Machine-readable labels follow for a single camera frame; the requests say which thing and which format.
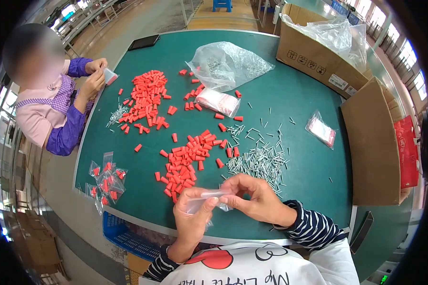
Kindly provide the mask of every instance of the printed symbol on box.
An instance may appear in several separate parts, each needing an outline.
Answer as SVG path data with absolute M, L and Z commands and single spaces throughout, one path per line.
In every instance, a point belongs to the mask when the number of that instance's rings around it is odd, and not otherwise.
M 297 53 L 294 51 L 288 51 L 287 57 L 296 60 L 297 59 Z
M 312 60 L 309 60 L 308 67 L 310 69 L 315 69 L 316 66 L 317 66 L 317 64 L 315 62 L 313 62 Z
M 319 65 L 319 67 L 317 68 L 317 70 L 316 70 L 318 73 L 320 73 L 320 75 L 324 75 L 325 74 L 325 71 L 327 71 L 326 70 L 326 68 L 325 67 L 321 67 L 320 65 Z
M 305 58 L 304 56 L 299 56 L 299 57 L 298 57 L 298 62 L 299 62 L 300 64 L 305 65 L 307 61 L 308 61 L 308 59 L 307 59 L 307 58 Z

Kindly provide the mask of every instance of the metal frame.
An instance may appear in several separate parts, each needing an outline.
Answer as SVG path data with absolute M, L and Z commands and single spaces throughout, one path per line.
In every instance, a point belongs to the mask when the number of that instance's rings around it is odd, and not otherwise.
M 234 29 L 196 29 L 196 30 L 181 30 L 181 31 L 169 31 L 166 33 L 161 33 L 161 35 L 165 35 L 165 34 L 172 34 L 172 33 L 181 33 L 181 32 L 187 32 L 187 31 L 239 31 L 239 32 L 244 32 L 244 33 L 251 33 L 251 34 L 259 34 L 259 35 L 265 35 L 268 37 L 276 37 L 278 38 L 279 36 L 275 36 L 275 35 L 270 35 L 267 33 L 262 33 L 262 32 L 258 32 L 258 31 L 243 31 L 243 30 L 234 30 Z M 117 67 L 117 65 L 119 64 L 119 62 L 122 60 L 122 58 L 124 57 L 124 55 L 126 54 L 127 49 L 125 49 L 124 53 L 122 54 L 122 56 L 120 57 L 120 59 L 117 61 L 117 63 L 115 64 L 115 66 L 112 68 L 112 70 L 114 71 Z M 103 89 L 100 90 L 100 92 L 98 93 L 99 96 L 97 96 L 97 99 L 95 100 L 95 104 L 92 107 L 92 112 L 91 112 L 91 116 L 89 116 L 87 123 L 86 123 L 86 127 L 84 130 L 86 130 L 89 127 L 90 121 L 92 119 L 92 114 L 93 112 L 95 112 L 96 107 L 97 107 L 97 103 L 99 98 L 101 97 L 101 94 L 103 93 Z M 83 132 L 83 137 L 81 139 L 81 143 L 79 145 L 79 149 L 78 149 L 78 155 L 76 156 L 76 162 L 75 162 L 75 166 L 74 166 L 74 174 L 73 174 L 73 183 L 72 183 L 72 189 L 74 190 L 76 188 L 75 184 L 76 184 L 76 176 L 77 176 L 77 171 L 78 171 L 78 164 L 79 164 L 79 157 L 81 155 L 81 150 L 83 148 L 84 145 L 84 139 L 86 136 L 86 132 Z M 164 226 L 160 226 L 154 223 L 150 223 L 148 221 L 133 217 L 131 215 L 125 214 L 124 212 L 121 212 L 119 210 L 116 210 L 114 208 L 111 208 L 109 206 L 104 206 L 105 211 L 107 211 L 110 214 L 113 214 L 123 220 L 126 220 L 130 223 L 133 223 L 135 225 L 150 229 L 152 231 L 158 232 L 158 233 L 162 233 L 162 234 L 167 234 L 170 236 L 177 236 L 177 230 L 172 229 L 172 228 L 167 228 Z M 355 213 L 356 216 L 356 206 L 352 207 L 352 213 Z M 349 236 L 351 236 L 351 232 L 353 230 L 353 226 L 355 224 L 355 218 L 352 219 L 352 215 L 350 217 L 350 224 L 348 227 L 344 228 L 343 231 L 344 232 L 349 232 Z M 279 245 L 295 245 L 295 242 L 293 242 L 291 239 L 288 238 L 282 238 L 282 239 L 236 239 L 236 238 L 225 238 L 225 237 L 212 237 L 212 236 L 203 236 L 203 239 L 201 240 L 202 242 L 207 242 L 207 243 L 213 243 L 213 244 L 220 244 L 220 245 L 225 245 L 225 244 L 230 244 L 233 242 L 274 242 L 276 244 Z

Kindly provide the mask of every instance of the workbench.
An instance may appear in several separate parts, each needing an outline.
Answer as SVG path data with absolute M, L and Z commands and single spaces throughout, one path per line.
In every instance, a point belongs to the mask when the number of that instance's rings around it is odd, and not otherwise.
M 297 199 L 305 208 L 332 218 L 340 228 L 348 228 L 352 212 L 352 174 L 348 138 L 339 108 L 341 97 L 308 75 L 275 60 L 279 38 L 257 32 L 170 32 L 162 34 L 154 47 L 126 52 L 114 69 L 120 76 L 104 89 L 89 117 L 78 152 L 74 185 L 82 188 L 86 182 L 94 185 L 94 178 L 88 174 L 91 160 L 101 165 L 103 153 L 114 151 L 113 161 L 117 167 L 129 170 L 125 182 L 127 190 L 115 205 L 105 207 L 106 211 L 151 230 L 175 235 L 173 202 L 163 193 L 165 184 L 154 178 L 156 171 L 163 175 L 166 173 L 167 159 L 159 151 L 169 152 L 171 148 L 185 145 L 187 135 L 199 135 L 206 129 L 216 134 L 218 139 L 229 139 L 229 134 L 222 133 L 217 124 L 222 122 L 225 126 L 232 126 L 239 123 L 228 117 L 222 121 L 214 119 L 215 112 L 208 109 L 184 111 L 184 95 L 198 84 L 191 84 L 191 78 L 178 75 L 178 71 L 188 68 L 184 61 L 190 61 L 199 46 L 220 41 L 250 50 L 276 66 L 238 88 L 243 96 L 237 115 L 244 116 L 240 125 L 244 124 L 246 129 L 253 127 L 262 133 L 274 133 L 273 138 L 265 136 L 265 141 L 270 144 L 277 142 L 277 129 L 282 123 L 282 146 L 286 158 L 290 159 L 288 170 L 284 168 L 282 171 L 287 185 L 281 188 L 283 201 Z M 124 134 L 119 124 L 106 128 L 118 102 L 130 97 L 131 80 L 150 70 L 163 71 L 168 78 L 165 88 L 172 98 L 162 100 L 158 110 L 170 124 L 169 128 L 157 131 L 153 127 L 149 134 L 141 135 L 134 127 L 129 134 Z M 120 88 L 124 91 L 118 96 Z M 227 93 L 234 95 L 234 90 Z M 173 116 L 166 114 L 170 105 L 178 108 Z M 320 111 L 327 125 L 336 129 L 334 150 L 304 128 L 315 110 Z M 289 122 L 289 117 L 296 122 L 295 125 Z M 266 129 L 261 126 L 260 118 L 263 118 L 263 124 L 268 122 Z M 172 133 L 177 133 L 178 143 L 173 143 Z M 241 153 L 255 147 L 254 140 L 243 137 L 240 137 Z M 136 153 L 134 148 L 138 144 L 142 144 L 142 148 Z M 209 154 L 204 162 L 205 170 L 196 173 L 196 186 L 217 189 L 223 181 L 220 175 L 229 177 L 230 174 L 227 174 L 227 167 L 218 169 L 215 159 L 219 157 L 224 163 L 228 159 L 225 151 L 217 147 L 213 147 Z M 359 207 L 357 228 L 366 210 L 371 210 L 375 217 L 370 233 L 354 256 L 356 261 L 361 261 L 358 268 L 360 280 L 376 270 L 404 238 L 411 204 L 412 197 L 400 207 Z M 240 240 L 265 240 L 291 244 L 283 233 L 269 231 L 271 225 L 252 220 L 238 210 L 223 212 L 216 208 L 212 222 L 214 225 L 206 232 L 204 242 L 227 244 Z

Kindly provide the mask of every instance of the woman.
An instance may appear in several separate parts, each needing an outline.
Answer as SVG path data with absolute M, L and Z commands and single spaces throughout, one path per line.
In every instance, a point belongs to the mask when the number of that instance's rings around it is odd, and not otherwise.
M 359 284 L 347 235 L 330 218 L 303 209 L 296 200 L 282 203 L 266 181 L 246 174 L 227 179 L 221 188 L 236 195 L 211 197 L 193 215 L 185 213 L 188 198 L 200 198 L 203 189 L 184 189 L 173 208 L 177 240 L 162 246 L 140 285 Z M 242 199 L 244 193 L 250 201 Z M 237 242 L 192 255 L 218 202 L 272 223 L 307 248 L 309 259 L 272 242 Z
M 55 33 L 47 29 L 39 24 L 19 27 L 5 43 L 4 65 L 21 87 L 16 122 L 23 134 L 55 155 L 68 156 L 81 140 L 93 100 L 105 83 L 103 68 L 108 62 L 83 57 L 63 61 L 57 49 L 60 40 L 54 42 L 51 33 Z M 82 76 L 88 78 L 75 90 L 70 77 Z

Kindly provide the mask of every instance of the bagged wire connector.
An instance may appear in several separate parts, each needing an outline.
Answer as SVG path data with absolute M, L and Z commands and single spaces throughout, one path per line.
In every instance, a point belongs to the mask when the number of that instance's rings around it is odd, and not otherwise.
M 335 143 L 336 131 L 322 121 L 319 110 L 316 110 L 309 118 L 305 129 L 323 141 L 329 148 L 334 149 L 333 144 Z

